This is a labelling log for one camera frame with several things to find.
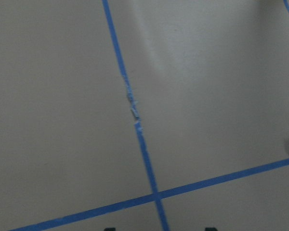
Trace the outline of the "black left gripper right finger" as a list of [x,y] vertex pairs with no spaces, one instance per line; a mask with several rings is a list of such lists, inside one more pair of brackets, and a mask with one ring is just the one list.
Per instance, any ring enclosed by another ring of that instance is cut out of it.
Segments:
[[215,227],[206,227],[204,231],[217,231]]

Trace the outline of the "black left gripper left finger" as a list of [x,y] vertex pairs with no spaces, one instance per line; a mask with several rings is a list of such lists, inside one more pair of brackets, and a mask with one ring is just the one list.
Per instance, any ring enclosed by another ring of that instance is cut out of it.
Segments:
[[105,228],[105,231],[116,231],[115,227]]

